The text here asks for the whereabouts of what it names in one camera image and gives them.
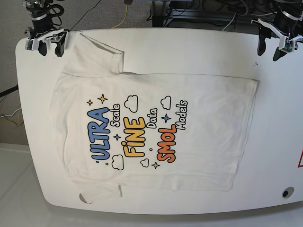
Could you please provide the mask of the white printed T-shirt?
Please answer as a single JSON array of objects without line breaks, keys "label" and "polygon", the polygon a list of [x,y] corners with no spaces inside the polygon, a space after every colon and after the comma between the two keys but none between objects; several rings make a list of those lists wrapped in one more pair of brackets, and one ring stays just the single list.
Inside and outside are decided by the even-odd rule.
[{"label": "white printed T-shirt", "polygon": [[124,53],[78,35],[50,102],[54,142],[87,203],[123,186],[229,191],[256,80],[124,72]]}]

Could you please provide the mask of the black equipment rack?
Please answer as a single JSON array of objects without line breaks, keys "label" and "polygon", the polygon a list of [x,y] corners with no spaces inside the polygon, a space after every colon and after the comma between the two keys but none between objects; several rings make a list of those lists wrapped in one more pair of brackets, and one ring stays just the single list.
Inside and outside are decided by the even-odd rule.
[{"label": "black equipment rack", "polygon": [[151,0],[146,21],[152,27],[173,22],[210,25],[217,28],[248,24],[252,18],[271,18],[276,13],[271,0]]}]

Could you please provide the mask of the black table leg bar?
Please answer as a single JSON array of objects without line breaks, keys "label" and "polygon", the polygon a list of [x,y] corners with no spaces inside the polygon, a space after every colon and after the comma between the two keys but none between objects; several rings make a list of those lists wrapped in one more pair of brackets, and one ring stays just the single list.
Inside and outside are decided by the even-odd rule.
[{"label": "black table leg bar", "polygon": [[14,87],[11,87],[11,88],[9,88],[7,90],[1,91],[0,92],[0,97],[4,97],[4,96],[6,96],[6,95],[8,95],[8,94],[10,94],[12,92],[17,91],[17,90],[18,90],[18,85],[15,85]]}]

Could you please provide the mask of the red triangle sticker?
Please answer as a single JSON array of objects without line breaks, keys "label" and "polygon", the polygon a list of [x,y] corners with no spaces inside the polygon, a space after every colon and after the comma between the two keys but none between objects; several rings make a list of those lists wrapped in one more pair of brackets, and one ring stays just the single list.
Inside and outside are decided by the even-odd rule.
[{"label": "red triangle sticker", "polygon": [[298,163],[298,168],[303,167],[303,151],[301,152],[301,156]]}]

